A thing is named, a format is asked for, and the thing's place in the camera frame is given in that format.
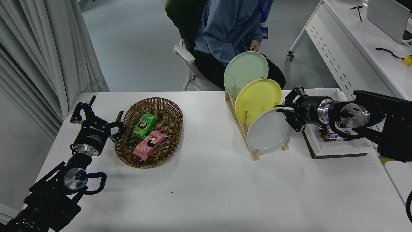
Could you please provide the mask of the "person's right hand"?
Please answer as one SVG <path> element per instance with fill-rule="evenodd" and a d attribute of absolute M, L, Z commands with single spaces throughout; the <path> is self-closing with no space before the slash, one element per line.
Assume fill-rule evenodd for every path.
<path fill-rule="evenodd" d="M 259 47 L 260 47 L 260 42 L 253 39 L 248 47 L 244 46 L 244 50 L 257 52 L 259 51 Z"/>

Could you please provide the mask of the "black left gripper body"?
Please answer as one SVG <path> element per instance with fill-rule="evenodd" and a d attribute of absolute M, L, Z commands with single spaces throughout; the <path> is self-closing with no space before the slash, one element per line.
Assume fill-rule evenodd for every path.
<path fill-rule="evenodd" d="M 108 128 L 108 122 L 101 118 L 84 120 L 81 124 L 81 130 L 78 133 L 73 149 L 79 150 L 81 147 L 93 147 L 95 152 L 102 152 L 108 137 L 111 135 L 111 129 Z"/>

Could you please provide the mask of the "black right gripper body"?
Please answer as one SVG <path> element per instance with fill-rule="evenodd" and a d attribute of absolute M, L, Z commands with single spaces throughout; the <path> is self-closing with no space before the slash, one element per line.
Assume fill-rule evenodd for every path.
<path fill-rule="evenodd" d="M 318 116 L 318 106 L 321 102 L 321 97 L 318 96 L 300 96 L 299 101 L 299 115 L 303 118 L 306 124 L 321 125 Z"/>

